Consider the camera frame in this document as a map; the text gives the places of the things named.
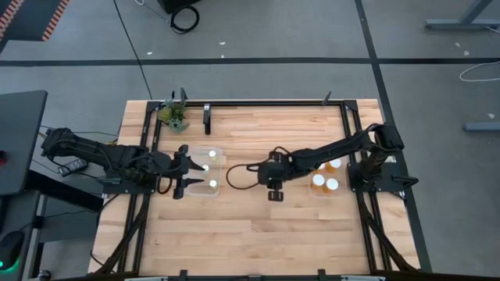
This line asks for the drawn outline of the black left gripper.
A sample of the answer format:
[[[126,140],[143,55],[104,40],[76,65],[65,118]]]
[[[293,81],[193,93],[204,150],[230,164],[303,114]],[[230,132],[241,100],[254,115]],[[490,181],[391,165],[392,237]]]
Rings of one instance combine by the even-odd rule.
[[[173,167],[175,169],[173,178],[176,180],[176,186],[173,190],[174,200],[182,199],[184,197],[184,190],[188,186],[204,182],[202,179],[184,178],[184,175],[189,172],[189,169],[205,171],[203,166],[196,164],[191,156],[188,156],[188,146],[186,144],[181,145],[178,151],[174,153]]]

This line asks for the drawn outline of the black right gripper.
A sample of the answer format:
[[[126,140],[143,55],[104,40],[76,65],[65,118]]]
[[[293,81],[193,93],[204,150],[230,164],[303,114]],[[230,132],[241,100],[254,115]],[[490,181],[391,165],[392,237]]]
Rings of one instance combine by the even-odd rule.
[[[269,158],[257,165],[258,183],[266,185],[269,201],[283,201],[283,183],[291,179],[291,158],[289,154],[271,151]]]

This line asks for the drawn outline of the clear plastic bin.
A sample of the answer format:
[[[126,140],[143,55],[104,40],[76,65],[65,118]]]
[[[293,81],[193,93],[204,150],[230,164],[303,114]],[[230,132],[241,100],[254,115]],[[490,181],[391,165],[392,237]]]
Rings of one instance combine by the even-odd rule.
[[[348,193],[348,174],[347,174],[348,157],[345,156],[340,159],[342,161],[341,168],[335,173],[329,173],[327,170],[321,173],[315,173],[315,170],[312,172],[312,175],[310,176],[309,180],[309,190],[313,197],[331,199],[336,197],[342,197]],[[324,188],[322,192],[315,192],[311,188],[311,178],[313,174],[323,175],[323,177],[325,178],[325,182],[328,178],[335,178],[339,182],[339,188],[336,191],[329,194],[324,191]]]
[[[216,157],[210,158],[209,152],[211,150],[216,151]],[[220,193],[222,174],[223,174],[223,164],[225,163],[225,156],[223,155],[223,150],[221,148],[211,148],[211,147],[193,147],[189,148],[189,155],[192,160],[199,164],[200,166],[208,165],[209,172],[204,173],[203,171],[198,171],[191,169],[187,174],[187,178],[192,179],[202,179],[204,182],[195,183],[188,186],[185,189],[186,194],[193,197],[217,197]],[[218,186],[216,189],[212,189],[209,185],[210,180],[216,180]]]

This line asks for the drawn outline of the small green artificial plant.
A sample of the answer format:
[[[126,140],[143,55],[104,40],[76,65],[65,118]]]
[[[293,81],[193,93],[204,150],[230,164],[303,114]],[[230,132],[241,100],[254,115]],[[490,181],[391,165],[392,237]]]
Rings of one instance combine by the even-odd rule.
[[[165,123],[174,133],[184,132],[189,127],[189,123],[185,121],[184,116],[186,104],[185,101],[166,100],[163,107],[158,111],[158,120]]]

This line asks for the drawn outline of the black power adapter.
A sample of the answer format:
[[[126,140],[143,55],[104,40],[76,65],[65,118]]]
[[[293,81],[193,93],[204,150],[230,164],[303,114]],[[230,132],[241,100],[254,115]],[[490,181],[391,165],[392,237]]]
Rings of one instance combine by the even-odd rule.
[[[77,158],[72,162],[68,162],[64,165],[58,166],[58,172],[61,176],[68,176],[72,173],[83,172],[88,167],[88,162]]]

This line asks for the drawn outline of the black box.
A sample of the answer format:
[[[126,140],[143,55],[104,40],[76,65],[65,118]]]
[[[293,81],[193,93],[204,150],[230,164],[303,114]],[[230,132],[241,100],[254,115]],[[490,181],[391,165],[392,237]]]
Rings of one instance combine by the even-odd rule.
[[[176,10],[188,6],[193,5],[196,2],[200,2],[201,0],[157,0],[160,7],[167,13],[172,14]]]

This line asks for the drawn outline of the black computer mouse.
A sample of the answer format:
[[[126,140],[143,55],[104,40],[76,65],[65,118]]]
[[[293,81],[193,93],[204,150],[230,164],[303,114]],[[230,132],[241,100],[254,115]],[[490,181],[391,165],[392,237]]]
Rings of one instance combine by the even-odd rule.
[[[0,239],[0,271],[12,268],[20,256],[24,232],[12,231]]]

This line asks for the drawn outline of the grey table leg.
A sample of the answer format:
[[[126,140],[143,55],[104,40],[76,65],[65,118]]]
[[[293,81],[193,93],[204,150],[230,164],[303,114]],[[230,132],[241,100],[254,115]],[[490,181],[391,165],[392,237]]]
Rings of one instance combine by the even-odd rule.
[[[497,132],[500,133],[500,122],[465,123],[463,129],[467,132]]]
[[[500,20],[478,18],[492,2],[493,0],[476,0],[458,19],[426,20],[424,26],[428,30],[497,30]]]

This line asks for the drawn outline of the orange striped floor mat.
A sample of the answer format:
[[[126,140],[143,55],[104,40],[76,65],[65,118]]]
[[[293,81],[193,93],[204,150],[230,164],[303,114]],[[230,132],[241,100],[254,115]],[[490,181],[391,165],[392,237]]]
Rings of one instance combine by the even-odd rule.
[[[48,41],[70,0],[0,0],[0,42]]]

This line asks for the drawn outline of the black aluminium table frame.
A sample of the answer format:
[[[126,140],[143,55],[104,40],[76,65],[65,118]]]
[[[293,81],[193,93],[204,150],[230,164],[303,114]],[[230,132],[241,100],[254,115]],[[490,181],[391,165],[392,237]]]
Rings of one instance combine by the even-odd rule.
[[[129,101],[121,144],[147,144],[171,153],[182,144],[221,148],[225,156],[217,197],[155,194],[148,207],[139,272],[167,281],[266,281],[365,275],[369,272],[359,209],[348,189],[342,197],[313,197],[309,178],[284,185],[272,202],[245,165],[261,162],[277,146],[318,148],[354,131],[348,104],[318,101],[215,101],[211,134],[205,135],[203,104],[190,103],[189,127],[180,134],[145,125],[146,101]]]

